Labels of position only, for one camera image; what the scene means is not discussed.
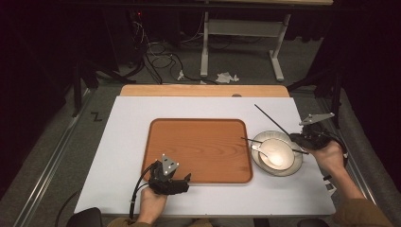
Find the hand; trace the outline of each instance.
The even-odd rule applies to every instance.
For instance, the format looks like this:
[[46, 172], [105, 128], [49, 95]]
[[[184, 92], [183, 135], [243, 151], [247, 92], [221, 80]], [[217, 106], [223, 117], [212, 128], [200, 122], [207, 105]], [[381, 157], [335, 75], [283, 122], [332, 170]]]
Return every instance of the hand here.
[[166, 202], [166, 195], [157, 195], [151, 188], [144, 188], [141, 192], [141, 208], [137, 222], [153, 224], [165, 210]]
[[305, 148], [305, 150], [311, 153], [318, 162], [318, 165], [330, 175], [344, 170], [342, 148], [336, 141], [330, 141], [326, 147], [321, 149], [313, 150]]

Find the wooden tray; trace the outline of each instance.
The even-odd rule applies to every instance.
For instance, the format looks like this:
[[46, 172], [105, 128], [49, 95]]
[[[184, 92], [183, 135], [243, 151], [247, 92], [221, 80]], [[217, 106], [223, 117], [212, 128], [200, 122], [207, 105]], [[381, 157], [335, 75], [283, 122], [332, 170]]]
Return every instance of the wooden tray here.
[[191, 183], [247, 183], [253, 177], [251, 153], [241, 137], [247, 132], [238, 119], [155, 119], [142, 172], [165, 154], [180, 164], [173, 179], [191, 173]]

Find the sleeve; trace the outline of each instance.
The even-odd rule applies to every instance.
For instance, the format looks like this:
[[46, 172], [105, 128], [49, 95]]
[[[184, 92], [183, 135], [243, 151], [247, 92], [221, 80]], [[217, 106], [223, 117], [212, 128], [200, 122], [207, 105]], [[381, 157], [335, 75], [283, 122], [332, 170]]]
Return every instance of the sleeve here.
[[341, 226], [393, 227], [392, 223], [373, 202], [364, 199], [345, 201], [333, 215], [333, 220]]
[[129, 218], [116, 218], [107, 227], [151, 227], [151, 225], [143, 222], [133, 222]]

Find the person's left hand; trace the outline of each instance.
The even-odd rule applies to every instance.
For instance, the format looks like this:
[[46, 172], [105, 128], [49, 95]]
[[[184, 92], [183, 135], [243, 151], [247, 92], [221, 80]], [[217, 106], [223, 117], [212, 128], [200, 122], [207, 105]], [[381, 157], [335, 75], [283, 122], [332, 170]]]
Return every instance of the person's left hand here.
[[165, 210], [166, 202], [166, 195], [157, 195], [151, 188], [144, 188], [141, 192], [141, 208], [136, 221], [153, 224]]

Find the table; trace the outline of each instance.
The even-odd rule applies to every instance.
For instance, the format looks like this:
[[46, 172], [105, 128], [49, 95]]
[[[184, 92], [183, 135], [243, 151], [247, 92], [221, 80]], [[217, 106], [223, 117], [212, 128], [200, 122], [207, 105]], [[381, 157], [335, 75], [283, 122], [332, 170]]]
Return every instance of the table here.
[[[211, 2], [237, 2], [237, 3], [262, 3], [262, 4], [285, 4], [285, 5], [312, 5], [329, 6], [333, 0], [205, 0]], [[278, 81], [283, 81], [284, 76], [277, 59], [281, 44], [286, 35], [290, 14], [286, 14], [282, 22], [261, 22], [261, 21], [242, 21], [242, 20], [220, 20], [209, 19], [208, 11], [204, 12], [203, 24], [203, 49], [200, 62], [200, 76], [207, 78], [209, 52], [209, 34], [216, 35], [239, 35], [254, 37], [275, 37], [277, 39], [274, 50], [270, 50], [270, 61], [273, 66], [274, 74]]]
[[[294, 100], [282, 86], [126, 85], [115, 100], [75, 212], [98, 207], [102, 214], [128, 215], [149, 123], [155, 118], [239, 118], [249, 137], [261, 131], [279, 131], [253, 104], [268, 111], [288, 132], [300, 131]], [[311, 155], [305, 155], [301, 169], [287, 177], [271, 176], [254, 162], [252, 165], [249, 183], [191, 183], [187, 193], [169, 197], [162, 216], [284, 217], [335, 212]]]

